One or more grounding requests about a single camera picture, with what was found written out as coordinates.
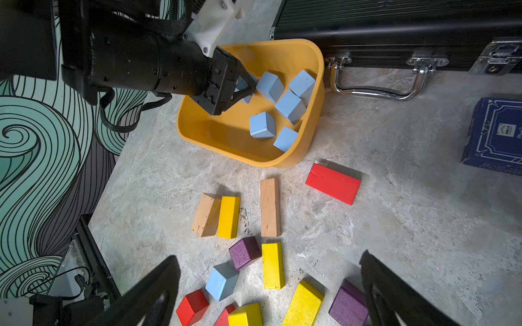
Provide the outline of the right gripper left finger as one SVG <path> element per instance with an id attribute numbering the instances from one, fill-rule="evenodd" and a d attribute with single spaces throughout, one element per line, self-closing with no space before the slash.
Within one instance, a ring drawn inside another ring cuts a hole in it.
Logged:
<path id="1" fill-rule="evenodd" d="M 168 256 L 88 325 L 169 325 L 178 296 L 180 267 Z"/>

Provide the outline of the light blue block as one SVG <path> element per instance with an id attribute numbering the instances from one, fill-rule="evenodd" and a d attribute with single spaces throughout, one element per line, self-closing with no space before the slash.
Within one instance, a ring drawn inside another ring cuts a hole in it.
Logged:
<path id="1" fill-rule="evenodd" d="M 291 90 L 285 91 L 275 105 L 277 111 L 292 125 L 298 123 L 299 119 L 307 111 L 300 97 L 295 95 Z"/>

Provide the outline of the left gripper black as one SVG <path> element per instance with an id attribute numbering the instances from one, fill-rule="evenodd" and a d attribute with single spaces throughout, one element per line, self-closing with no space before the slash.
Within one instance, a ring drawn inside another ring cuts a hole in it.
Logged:
<path id="1" fill-rule="evenodd" d="M 160 47 L 160 91 L 186 95 L 210 115 L 221 115 L 237 103 L 250 104 L 258 79 L 224 50 L 213 58 L 185 39 Z"/>

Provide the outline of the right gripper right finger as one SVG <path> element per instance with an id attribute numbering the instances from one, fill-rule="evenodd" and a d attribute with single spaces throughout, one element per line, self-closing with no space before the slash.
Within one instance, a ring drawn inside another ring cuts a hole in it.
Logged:
<path id="1" fill-rule="evenodd" d="M 360 267 L 373 325 L 457 325 L 369 251 Z"/>

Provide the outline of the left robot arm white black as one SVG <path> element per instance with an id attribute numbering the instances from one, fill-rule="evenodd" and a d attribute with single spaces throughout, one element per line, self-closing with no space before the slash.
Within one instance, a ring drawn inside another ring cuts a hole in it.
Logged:
<path id="1" fill-rule="evenodd" d="M 186 95 L 220 115 L 254 94 L 257 80 L 218 46 L 251 1 L 2 1 L 1 78 L 62 80 L 117 133 L 105 110 L 118 88 L 153 92 L 160 107 Z"/>

